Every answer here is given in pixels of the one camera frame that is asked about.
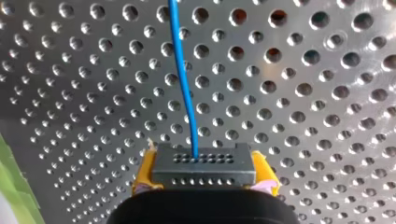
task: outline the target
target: black object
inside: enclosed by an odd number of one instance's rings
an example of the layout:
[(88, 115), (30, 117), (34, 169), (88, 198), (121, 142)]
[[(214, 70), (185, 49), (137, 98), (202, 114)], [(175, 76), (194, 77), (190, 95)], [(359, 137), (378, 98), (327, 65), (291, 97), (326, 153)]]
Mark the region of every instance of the black object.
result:
[(165, 189), (138, 194), (114, 210), (107, 224), (298, 224), (279, 199), (246, 189)]

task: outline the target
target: perforated metal sheet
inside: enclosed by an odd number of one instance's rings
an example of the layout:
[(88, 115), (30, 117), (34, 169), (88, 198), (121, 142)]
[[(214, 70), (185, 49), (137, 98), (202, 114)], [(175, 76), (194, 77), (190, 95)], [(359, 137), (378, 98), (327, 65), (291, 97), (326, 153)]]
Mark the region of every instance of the perforated metal sheet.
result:
[[(186, 146), (166, 1), (2, 1), (1, 132), (47, 223), (104, 222)], [(302, 223), (394, 223), (396, 3), (179, 3), (203, 147), (249, 142)]]

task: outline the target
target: blue cable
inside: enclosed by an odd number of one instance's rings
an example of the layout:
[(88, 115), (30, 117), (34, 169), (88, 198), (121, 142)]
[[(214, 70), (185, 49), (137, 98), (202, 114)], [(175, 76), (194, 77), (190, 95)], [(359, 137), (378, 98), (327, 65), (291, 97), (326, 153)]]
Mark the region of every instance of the blue cable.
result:
[(178, 30), (180, 25), (178, 24), (178, 9), (177, 0), (168, 0), (170, 19), (171, 19), (171, 31), (172, 40), (175, 49), (175, 59), (177, 64), (177, 73), (180, 80), (180, 88), (183, 93), (184, 105), (186, 106), (187, 115), (189, 116), (190, 134), (191, 134), (191, 154), (194, 158), (198, 158), (198, 133), (197, 124), (194, 116), (194, 107), (192, 106), (189, 81), (187, 80), (186, 71), (184, 70), (184, 56), (183, 46), (178, 36)]

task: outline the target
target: yellow plastic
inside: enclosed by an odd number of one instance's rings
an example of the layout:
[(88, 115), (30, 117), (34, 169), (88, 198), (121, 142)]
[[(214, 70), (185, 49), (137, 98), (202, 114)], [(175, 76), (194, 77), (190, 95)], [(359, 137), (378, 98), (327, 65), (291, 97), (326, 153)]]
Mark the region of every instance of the yellow plastic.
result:
[(256, 169), (256, 183), (259, 183), (263, 180), (275, 180), (277, 183), (276, 188), (272, 188), (272, 194), (277, 196), (280, 188), (280, 182), (277, 179), (274, 171), (271, 166), (268, 164), (265, 157), (260, 153), (260, 151), (252, 151), (251, 157), (253, 159), (253, 164)]
[(155, 160), (155, 155), (157, 154), (157, 150), (151, 147), (145, 154), (143, 158), (142, 165), (140, 166), (140, 170), (137, 173), (136, 180), (132, 184), (132, 193), (137, 185), (145, 184), (154, 189), (163, 189), (163, 185), (161, 184), (154, 184), (151, 182), (151, 168)]

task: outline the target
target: green surface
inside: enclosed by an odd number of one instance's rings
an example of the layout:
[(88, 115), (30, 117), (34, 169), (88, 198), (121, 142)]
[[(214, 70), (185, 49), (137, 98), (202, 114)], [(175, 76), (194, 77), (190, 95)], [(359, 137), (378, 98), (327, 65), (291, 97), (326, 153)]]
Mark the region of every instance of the green surface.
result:
[(21, 224), (44, 224), (35, 195), (16, 163), (11, 149), (0, 135), (0, 191)]

